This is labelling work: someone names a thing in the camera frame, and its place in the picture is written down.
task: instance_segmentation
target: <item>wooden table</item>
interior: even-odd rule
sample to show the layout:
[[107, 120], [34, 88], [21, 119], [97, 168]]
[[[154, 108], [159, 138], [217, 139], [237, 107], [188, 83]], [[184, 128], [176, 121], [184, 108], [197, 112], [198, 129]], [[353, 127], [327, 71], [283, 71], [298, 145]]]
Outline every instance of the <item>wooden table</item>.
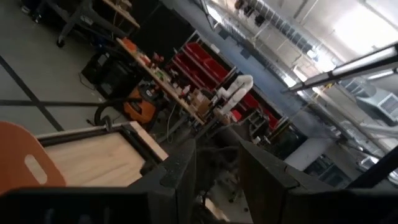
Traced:
[[197, 114], [196, 111], [183, 99], [181, 99], [176, 93], [175, 89], [167, 82], [161, 80], [155, 72], [149, 68], [140, 58], [140, 53], [132, 52], [127, 46], [123, 43], [123, 41], [119, 38], [116, 39], [120, 46], [123, 47], [124, 50], [129, 52], [129, 54], [134, 58], [134, 60], [144, 68], [148, 74], [155, 80], [155, 82], [169, 95], [171, 96], [184, 110], [188, 111], [188, 113], [194, 117], [200, 124], [204, 125], [205, 121], [202, 120]]
[[131, 24], [133, 24], [134, 26], [140, 28], [140, 25], [137, 23], [137, 21], [135, 20], [135, 18], [133, 18], [129, 12], [127, 12], [126, 10], [120, 8], [119, 6], [115, 5], [113, 2], [111, 2], [110, 0], [102, 0], [103, 2], [105, 2], [107, 5], [109, 5], [112, 9], [114, 9], [118, 14], [122, 15], [125, 19], [127, 19]]
[[[168, 158], [169, 155], [136, 121], [115, 124], [113, 127], [127, 124], [162, 161]], [[100, 129], [104, 127], [44, 134], [36, 138], [62, 137]], [[127, 187], [142, 177], [140, 169], [145, 163], [140, 154], [118, 133], [56, 144], [45, 150], [63, 174], [68, 186]], [[206, 207], [216, 218], [228, 220], [210, 199], [206, 200]]]

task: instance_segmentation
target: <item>orange chair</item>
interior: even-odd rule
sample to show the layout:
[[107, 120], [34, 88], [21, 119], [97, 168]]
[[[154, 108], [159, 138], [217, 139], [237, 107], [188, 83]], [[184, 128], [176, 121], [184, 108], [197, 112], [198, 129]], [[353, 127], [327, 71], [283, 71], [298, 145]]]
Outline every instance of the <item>orange chair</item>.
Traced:
[[[43, 146], [26, 129], [0, 121], [0, 144], [0, 194], [21, 187], [66, 186]], [[40, 180], [32, 166], [42, 171]]]

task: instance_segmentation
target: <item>black floor tape line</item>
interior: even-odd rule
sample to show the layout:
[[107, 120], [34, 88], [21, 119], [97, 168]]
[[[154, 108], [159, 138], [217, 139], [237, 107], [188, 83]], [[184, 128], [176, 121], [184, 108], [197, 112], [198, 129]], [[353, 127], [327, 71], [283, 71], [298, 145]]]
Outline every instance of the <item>black floor tape line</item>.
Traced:
[[50, 122], [50, 124], [57, 131], [64, 131], [61, 124], [51, 115], [51, 113], [40, 103], [40, 100], [34, 95], [32, 90], [22, 81], [22, 79], [17, 75], [17, 73], [11, 68], [11, 66], [5, 61], [5, 59], [0, 55], [0, 65], [5, 69], [5, 71], [11, 76], [11, 78], [17, 83], [17, 85], [24, 91], [24, 93], [29, 97], [30, 100], [36, 105], [37, 109], [45, 116], [45, 118]]

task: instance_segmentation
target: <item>ceiling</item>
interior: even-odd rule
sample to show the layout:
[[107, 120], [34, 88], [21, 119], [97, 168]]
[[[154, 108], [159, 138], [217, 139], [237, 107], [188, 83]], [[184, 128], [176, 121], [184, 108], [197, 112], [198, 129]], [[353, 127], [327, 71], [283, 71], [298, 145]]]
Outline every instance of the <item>ceiling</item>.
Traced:
[[[280, 30], [267, 24], [254, 24], [258, 15], [254, 11], [246, 17], [243, 10], [236, 10], [236, 0], [213, 0], [232, 15], [277, 56], [276, 61], [286, 64], [295, 73], [312, 77], [330, 70], [303, 53]], [[332, 58], [340, 63], [358, 58], [368, 52], [398, 40], [398, 1], [391, 0], [261, 0], [292, 27], [317, 40], [315, 49], [326, 61]]]

